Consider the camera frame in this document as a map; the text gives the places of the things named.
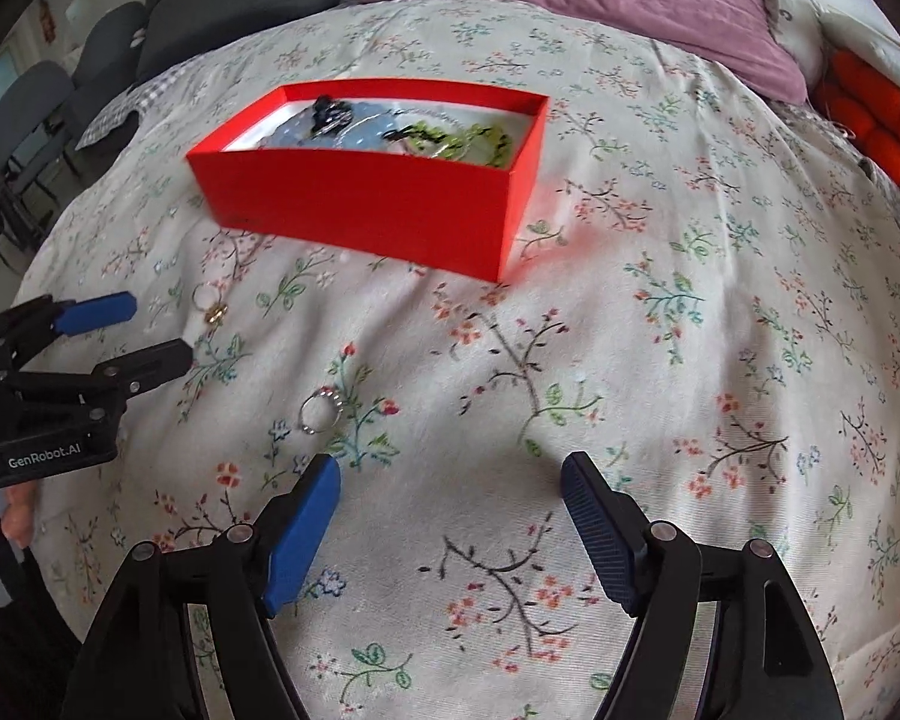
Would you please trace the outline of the person's left hand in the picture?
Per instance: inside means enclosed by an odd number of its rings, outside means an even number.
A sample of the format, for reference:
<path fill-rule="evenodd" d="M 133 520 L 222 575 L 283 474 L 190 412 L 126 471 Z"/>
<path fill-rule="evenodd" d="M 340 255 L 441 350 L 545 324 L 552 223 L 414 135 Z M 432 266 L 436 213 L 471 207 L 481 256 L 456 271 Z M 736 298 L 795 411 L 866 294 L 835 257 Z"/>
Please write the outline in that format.
<path fill-rule="evenodd" d="M 38 483 L 16 484 L 2 489 L 6 505 L 1 512 L 1 530 L 9 541 L 21 550 L 29 548 L 34 538 L 34 516 L 37 507 Z"/>

